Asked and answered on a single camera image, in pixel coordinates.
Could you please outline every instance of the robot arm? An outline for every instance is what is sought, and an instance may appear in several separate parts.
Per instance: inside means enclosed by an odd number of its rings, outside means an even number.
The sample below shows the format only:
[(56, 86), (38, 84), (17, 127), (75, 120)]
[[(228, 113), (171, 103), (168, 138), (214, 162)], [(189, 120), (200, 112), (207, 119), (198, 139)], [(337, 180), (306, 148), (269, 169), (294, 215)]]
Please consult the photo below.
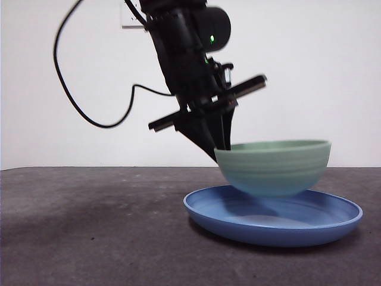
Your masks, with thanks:
[(206, 52), (222, 49), (230, 38), (230, 20), (222, 9), (207, 7), (206, 0), (140, 0), (140, 5), (166, 84), (180, 105), (149, 128), (173, 125), (215, 161), (215, 148), (230, 149), (236, 99), (264, 87), (266, 77), (231, 87), (233, 64), (207, 58)]

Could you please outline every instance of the white background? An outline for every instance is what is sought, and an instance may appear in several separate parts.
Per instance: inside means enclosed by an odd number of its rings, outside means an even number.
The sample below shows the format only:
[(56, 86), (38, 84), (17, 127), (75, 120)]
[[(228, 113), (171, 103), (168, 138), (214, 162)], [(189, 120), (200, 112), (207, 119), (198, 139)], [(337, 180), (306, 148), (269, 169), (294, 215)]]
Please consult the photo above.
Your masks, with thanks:
[[(215, 166), (183, 135), (148, 123), (174, 98), (138, 90), (130, 117), (102, 130), (85, 122), (55, 74), (54, 35), (74, 0), (1, 1), (1, 168)], [(264, 73), (268, 87), (239, 100), (232, 142), (332, 141), (329, 166), (381, 166), (381, 1), (210, 0), (232, 22), (213, 56), (235, 64), (238, 83)], [(117, 120), (133, 83), (166, 91), (143, 30), (120, 28), (119, 0), (85, 0), (61, 38), (59, 61), (93, 119)]]

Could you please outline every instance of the black cable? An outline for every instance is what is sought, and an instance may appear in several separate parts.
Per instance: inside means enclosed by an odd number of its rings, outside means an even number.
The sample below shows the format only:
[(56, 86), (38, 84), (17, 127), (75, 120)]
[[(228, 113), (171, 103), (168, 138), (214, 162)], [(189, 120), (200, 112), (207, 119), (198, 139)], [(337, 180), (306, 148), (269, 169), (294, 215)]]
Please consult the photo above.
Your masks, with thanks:
[(60, 25), (60, 28), (58, 29), (57, 31), (57, 34), (56, 34), (56, 37), (55, 37), (55, 42), (54, 42), (54, 50), (53, 50), (53, 59), (54, 59), (54, 66), (55, 66), (55, 70), (57, 72), (57, 75), (58, 75), (58, 78), (60, 79), (60, 82), (62, 84), (62, 87), (64, 88), (65, 90), (65, 93), (66, 93), (66, 96), (68, 97), (68, 99), (70, 100), (71, 104), (74, 106), (74, 108), (78, 111), (78, 113), (89, 123), (97, 126), (97, 127), (100, 127), (100, 128), (113, 128), (113, 127), (116, 127), (118, 126), (120, 123), (122, 123), (126, 117), (129, 115), (130, 111), (131, 111), (131, 108), (132, 108), (132, 105), (133, 105), (133, 99), (134, 99), (134, 96), (135, 96), (135, 87), (138, 87), (138, 88), (143, 88), (143, 89), (146, 89), (147, 91), (151, 91), (155, 94), (159, 94), (159, 95), (164, 95), (164, 96), (173, 96), (172, 94), (165, 94), (165, 93), (162, 93), (162, 92), (158, 92), (158, 91), (155, 91), (151, 88), (147, 88), (146, 86), (143, 86), (143, 85), (133, 85), (132, 86), (132, 91), (131, 91), (131, 100), (130, 100), (130, 105), (126, 111), (126, 113), (124, 114), (124, 116), (116, 123), (113, 123), (113, 124), (110, 124), (110, 125), (103, 125), (103, 124), (100, 124), (98, 122), (95, 122), (93, 121), (90, 117), (88, 117), (87, 115), (85, 115), (85, 113), (81, 110), (81, 108), (77, 105), (77, 103), (75, 102), (75, 100), (73, 99), (73, 97), (71, 96), (70, 94), (70, 91), (68, 90), (67, 86), (66, 86), (66, 83), (65, 83), (65, 80), (61, 74), (61, 70), (60, 70), (60, 66), (58, 65), (58, 60), (57, 60), (57, 49), (58, 49), (58, 43), (60, 41), (60, 36), (61, 36), (61, 32), (64, 28), (64, 26), (66, 25), (66, 22), (67, 20), (70, 18), (70, 16), (75, 12), (75, 10), (77, 9), (77, 7), (79, 6), (79, 4), (82, 2), (83, 0), (78, 0), (74, 6), (71, 8), (71, 10), (67, 13), (65, 19), (63, 20), (63, 22), (61, 23)]
[(137, 18), (137, 20), (139, 22), (142, 23), (142, 25), (144, 27), (146, 27), (147, 25), (147, 21), (144, 20), (144, 18), (142, 17), (142, 15), (137, 11), (137, 9), (135, 8), (135, 6), (132, 4), (132, 2), (130, 0), (124, 0), (125, 3), (127, 4), (127, 6), (130, 8), (132, 14)]

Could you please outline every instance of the wall outlet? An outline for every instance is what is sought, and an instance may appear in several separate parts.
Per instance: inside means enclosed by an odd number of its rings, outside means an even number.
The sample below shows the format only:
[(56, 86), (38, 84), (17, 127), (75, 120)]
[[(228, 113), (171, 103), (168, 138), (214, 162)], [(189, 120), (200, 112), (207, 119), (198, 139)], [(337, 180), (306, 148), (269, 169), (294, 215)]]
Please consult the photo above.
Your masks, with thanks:
[[(131, 0), (132, 4), (140, 12), (140, 14), (145, 18), (145, 15), (141, 12), (139, 0)], [(132, 14), (124, 0), (120, 0), (120, 21), (122, 29), (141, 29), (142, 24), (137, 20), (137, 18)]]

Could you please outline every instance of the bowl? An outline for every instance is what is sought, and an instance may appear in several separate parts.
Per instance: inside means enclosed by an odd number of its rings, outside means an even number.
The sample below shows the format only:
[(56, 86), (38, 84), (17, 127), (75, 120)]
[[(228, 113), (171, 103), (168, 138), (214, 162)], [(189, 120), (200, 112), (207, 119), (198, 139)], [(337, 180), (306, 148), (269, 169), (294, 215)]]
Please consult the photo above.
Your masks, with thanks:
[(329, 141), (288, 140), (236, 144), (214, 152), (235, 188), (257, 197), (287, 197), (318, 182), (330, 149)]

